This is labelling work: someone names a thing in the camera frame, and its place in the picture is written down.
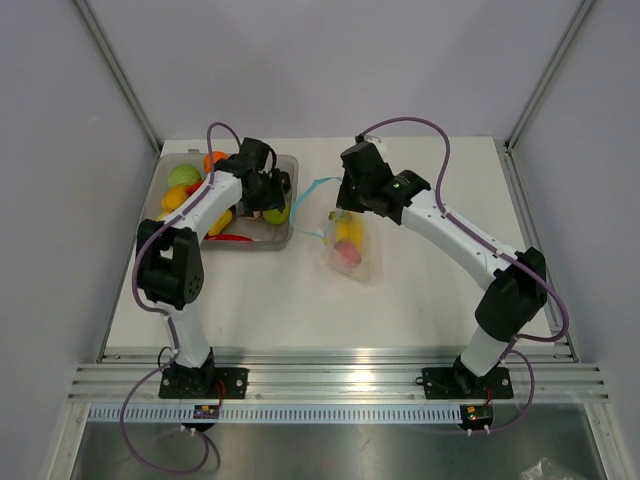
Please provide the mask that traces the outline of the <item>green apple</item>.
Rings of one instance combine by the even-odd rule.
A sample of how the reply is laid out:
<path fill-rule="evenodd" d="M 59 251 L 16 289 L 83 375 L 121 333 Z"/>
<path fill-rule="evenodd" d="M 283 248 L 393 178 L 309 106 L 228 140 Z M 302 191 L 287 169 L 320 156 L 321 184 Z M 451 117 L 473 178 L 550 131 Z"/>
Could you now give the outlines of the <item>green apple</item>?
<path fill-rule="evenodd" d="M 278 209 L 265 210 L 262 212 L 263 219 L 270 225 L 283 225 L 289 221 L 290 208 L 286 206 L 282 211 Z"/>

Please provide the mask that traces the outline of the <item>yellow banana bunch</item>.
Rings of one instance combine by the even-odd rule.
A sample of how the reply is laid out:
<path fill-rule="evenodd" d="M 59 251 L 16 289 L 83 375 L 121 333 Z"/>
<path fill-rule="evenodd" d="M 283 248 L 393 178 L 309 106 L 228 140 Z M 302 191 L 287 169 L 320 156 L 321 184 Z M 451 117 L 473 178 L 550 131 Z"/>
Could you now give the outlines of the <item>yellow banana bunch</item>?
<path fill-rule="evenodd" d="M 365 240 L 365 224 L 361 214 L 333 210 L 329 213 L 329 231 L 334 243 L 348 240 L 361 251 Z"/>

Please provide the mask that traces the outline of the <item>clear zip top bag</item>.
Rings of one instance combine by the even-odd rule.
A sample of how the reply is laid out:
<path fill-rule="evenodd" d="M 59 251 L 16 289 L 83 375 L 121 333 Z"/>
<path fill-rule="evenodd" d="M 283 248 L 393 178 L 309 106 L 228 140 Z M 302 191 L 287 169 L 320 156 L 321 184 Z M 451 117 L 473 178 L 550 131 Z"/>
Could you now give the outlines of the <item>clear zip top bag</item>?
<path fill-rule="evenodd" d="M 306 205 L 318 204 L 317 190 L 329 193 L 327 184 L 339 182 L 336 176 L 314 179 L 293 202 L 289 225 L 303 235 L 313 238 L 319 247 L 318 258 L 331 270 L 363 285 L 374 284 L 381 277 L 380 253 L 376 234 L 371 231 L 363 213 L 354 213 L 332 206 L 322 210 L 323 216 L 308 220 Z"/>

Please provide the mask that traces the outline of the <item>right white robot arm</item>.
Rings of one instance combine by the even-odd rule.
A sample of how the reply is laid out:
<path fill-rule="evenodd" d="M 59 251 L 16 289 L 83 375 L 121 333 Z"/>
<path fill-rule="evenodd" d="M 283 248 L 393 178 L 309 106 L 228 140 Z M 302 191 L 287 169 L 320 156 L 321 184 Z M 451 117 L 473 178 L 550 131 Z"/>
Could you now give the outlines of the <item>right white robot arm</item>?
<path fill-rule="evenodd" d="M 340 158 L 344 174 L 338 208 L 372 212 L 421 235 L 482 289 L 474 312 L 476 330 L 440 385 L 457 398 L 478 395 L 508 346 L 547 302 L 540 284 L 546 278 L 544 255 L 535 248 L 519 252 L 456 217 L 418 174 L 393 173 L 371 142 L 351 146 Z"/>

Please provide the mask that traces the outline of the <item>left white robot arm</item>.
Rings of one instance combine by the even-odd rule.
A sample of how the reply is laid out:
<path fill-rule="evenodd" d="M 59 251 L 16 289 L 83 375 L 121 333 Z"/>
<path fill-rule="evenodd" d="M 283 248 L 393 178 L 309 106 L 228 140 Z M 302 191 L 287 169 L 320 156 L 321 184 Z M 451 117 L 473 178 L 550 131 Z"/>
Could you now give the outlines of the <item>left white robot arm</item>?
<path fill-rule="evenodd" d="M 182 394 L 208 396 L 216 385 L 214 353 L 202 322 L 192 311 L 205 272 L 201 244 L 230 208 L 283 211 L 286 196 L 277 155 L 267 143 L 246 137 L 239 151 L 211 166 L 185 203 L 161 221 L 144 220 L 136 237 L 132 271 L 134 300 L 166 321 L 172 357 L 163 382 Z"/>

